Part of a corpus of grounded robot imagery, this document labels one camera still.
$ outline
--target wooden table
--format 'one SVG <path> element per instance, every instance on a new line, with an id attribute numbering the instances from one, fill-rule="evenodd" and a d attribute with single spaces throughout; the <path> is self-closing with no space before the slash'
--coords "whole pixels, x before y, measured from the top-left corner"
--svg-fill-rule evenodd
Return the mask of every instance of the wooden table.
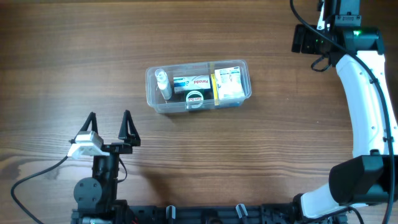
<path id="1" fill-rule="evenodd" d="M 296 2 L 316 23 L 317 1 Z M 363 25 L 383 33 L 396 111 L 397 7 L 361 6 Z M 59 161 L 91 111 L 106 142 L 132 113 L 142 146 L 123 156 L 118 189 L 131 205 L 283 203 L 326 183 L 352 158 L 351 121 L 335 69 L 313 72 L 316 56 L 290 52 L 297 23 L 276 0 L 0 5 L 0 222 L 32 222 L 11 185 Z M 242 107 L 165 115 L 147 105 L 146 68 L 236 58 L 253 92 Z M 16 193 L 43 222 L 68 223 L 73 188 L 90 175 L 91 159 L 67 160 Z M 384 209 L 360 212 L 380 223 Z"/>

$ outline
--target white bottle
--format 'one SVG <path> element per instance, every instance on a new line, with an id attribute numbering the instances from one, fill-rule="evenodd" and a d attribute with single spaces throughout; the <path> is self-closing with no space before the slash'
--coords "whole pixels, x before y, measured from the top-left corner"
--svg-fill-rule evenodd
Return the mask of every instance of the white bottle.
<path id="1" fill-rule="evenodd" d="M 172 97 L 172 87 L 170 86 L 169 78 L 163 69 L 155 71 L 155 77 L 157 79 L 157 86 L 160 89 L 165 100 L 169 100 Z"/>

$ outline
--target plastic bin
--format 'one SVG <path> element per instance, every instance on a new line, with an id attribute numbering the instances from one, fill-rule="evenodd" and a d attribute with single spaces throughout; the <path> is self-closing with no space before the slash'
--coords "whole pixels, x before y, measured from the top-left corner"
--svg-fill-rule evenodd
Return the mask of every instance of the plastic bin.
<path id="1" fill-rule="evenodd" d="M 155 76 L 157 70 L 157 75 L 159 74 L 159 69 L 162 69 L 169 79 L 172 97 L 168 100 L 165 100 L 164 95 L 167 96 L 169 94 L 162 94 Z M 242 90 L 239 89 L 239 74 Z M 204 78 L 204 80 L 194 81 L 199 76 Z M 210 89 L 208 89 L 207 81 L 210 82 Z M 196 92 L 193 93 L 190 93 L 190 91 L 195 91 L 194 89 L 181 91 L 181 87 L 179 86 L 184 86 L 183 88 L 196 88 L 197 85 L 192 85 L 193 82 L 203 82 L 198 85 L 206 87 L 203 87 L 204 89 L 196 89 Z M 236 93 L 225 94 L 229 93 L 230 90 L 236 91 Z M 153 107 L 158 113 L 176 113 L 241 106 L 243 101 L 251 96 L 248 65 L 244 60 L 225 60 L 151 67 L 146 71 L 146 93 L 148 105 Z"/>

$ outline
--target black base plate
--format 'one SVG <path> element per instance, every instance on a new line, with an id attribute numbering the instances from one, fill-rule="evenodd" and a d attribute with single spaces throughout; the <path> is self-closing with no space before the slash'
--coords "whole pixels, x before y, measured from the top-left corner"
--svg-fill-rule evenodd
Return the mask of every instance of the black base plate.
<path id="1" fill-rule="evenodd" d="M 264 204 L 247 206 L 247 224 L 290 224 L 289 217 L 283 213 L 289 204 Z M 139 224 L 171 224 L 166 219 L 166 208 L 156 206 L 130 206 L 139 220 Z M 205 224 L 203 214 L 209 210 L 215 211 L 223 224 L 243 224 L 235 207 L 176 207 L 173 224 Z M 327 218 L 316 224 L 346 224 L 345 214 Z"/>

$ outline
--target clear plastic container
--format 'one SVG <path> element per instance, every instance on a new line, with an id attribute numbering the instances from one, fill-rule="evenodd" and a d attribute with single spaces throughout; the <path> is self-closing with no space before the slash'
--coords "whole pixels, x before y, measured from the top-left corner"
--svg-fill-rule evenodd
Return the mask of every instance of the clear plastic container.
<path id="1" fill-rule="evenodd" d="M 157 70 L 167 74 L 172 89 L 169 100 L 159 89 Z M 241 106 L 251 96 L 248 65 L 244 60 L 225 60 L 151 67 L 146 71 L 146 92 L 148 105 L 158 113 Z"/>

